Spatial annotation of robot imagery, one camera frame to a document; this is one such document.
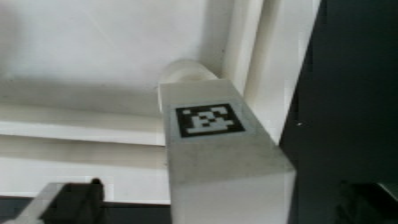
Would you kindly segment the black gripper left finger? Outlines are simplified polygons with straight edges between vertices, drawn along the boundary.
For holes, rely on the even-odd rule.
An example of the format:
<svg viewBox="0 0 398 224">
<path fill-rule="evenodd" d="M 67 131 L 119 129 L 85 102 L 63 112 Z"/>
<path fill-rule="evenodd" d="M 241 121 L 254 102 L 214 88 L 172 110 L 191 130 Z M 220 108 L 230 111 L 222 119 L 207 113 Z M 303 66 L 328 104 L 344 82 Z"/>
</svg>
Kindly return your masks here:
<svg viewBox="0 0 398 224">
<path fill-rule="evenodd" d="M 108 224 L 101 180 L 49 183 L 12 224 Z"/>
</svg>

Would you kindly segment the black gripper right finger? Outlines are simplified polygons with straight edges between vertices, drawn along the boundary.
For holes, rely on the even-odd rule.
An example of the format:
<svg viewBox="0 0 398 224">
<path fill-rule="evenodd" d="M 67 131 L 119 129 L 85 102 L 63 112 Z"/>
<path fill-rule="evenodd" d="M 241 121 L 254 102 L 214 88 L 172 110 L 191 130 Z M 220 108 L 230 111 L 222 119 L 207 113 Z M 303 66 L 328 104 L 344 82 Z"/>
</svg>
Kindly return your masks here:
<svg viewBox="0 0 398 224">
<path fill-rule="evenodd" d="M 339 184 L 334 224 L 398 224 L 398 183 Z"/>
</svg>

